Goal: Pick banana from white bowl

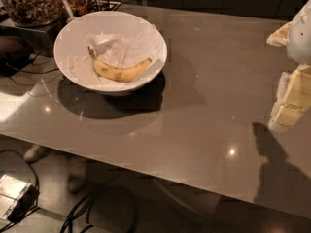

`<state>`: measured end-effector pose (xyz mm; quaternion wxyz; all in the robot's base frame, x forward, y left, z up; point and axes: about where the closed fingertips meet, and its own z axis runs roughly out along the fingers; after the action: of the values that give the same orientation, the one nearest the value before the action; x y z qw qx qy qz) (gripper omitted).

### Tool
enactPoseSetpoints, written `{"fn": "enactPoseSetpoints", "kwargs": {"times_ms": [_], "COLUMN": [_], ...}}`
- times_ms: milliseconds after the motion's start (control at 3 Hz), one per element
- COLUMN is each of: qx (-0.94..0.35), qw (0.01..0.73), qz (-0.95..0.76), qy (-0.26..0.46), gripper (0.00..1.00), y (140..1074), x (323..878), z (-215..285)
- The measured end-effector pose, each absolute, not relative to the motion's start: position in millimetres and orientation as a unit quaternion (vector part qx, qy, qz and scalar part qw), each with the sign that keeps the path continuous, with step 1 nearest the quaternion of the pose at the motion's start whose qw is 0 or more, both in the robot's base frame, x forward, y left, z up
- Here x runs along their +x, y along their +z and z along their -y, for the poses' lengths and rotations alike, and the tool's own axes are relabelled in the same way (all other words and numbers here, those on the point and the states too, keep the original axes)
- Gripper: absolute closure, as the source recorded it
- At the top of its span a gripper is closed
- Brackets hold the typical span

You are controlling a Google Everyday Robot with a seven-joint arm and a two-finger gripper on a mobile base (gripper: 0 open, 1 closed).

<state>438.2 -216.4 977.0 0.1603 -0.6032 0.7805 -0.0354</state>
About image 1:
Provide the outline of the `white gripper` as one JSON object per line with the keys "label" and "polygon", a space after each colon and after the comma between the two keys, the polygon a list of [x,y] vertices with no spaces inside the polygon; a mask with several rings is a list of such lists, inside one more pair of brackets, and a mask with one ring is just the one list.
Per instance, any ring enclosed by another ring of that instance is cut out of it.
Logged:
{"label": "white gripper", "polygon": [[275,47],[287,45],[289,59],[299,63],[292,73],[283,72],[278,83],[268,127],[285,132],[295,126],[311,108],[311,0],[286,23],[270,34],[266,43]]}

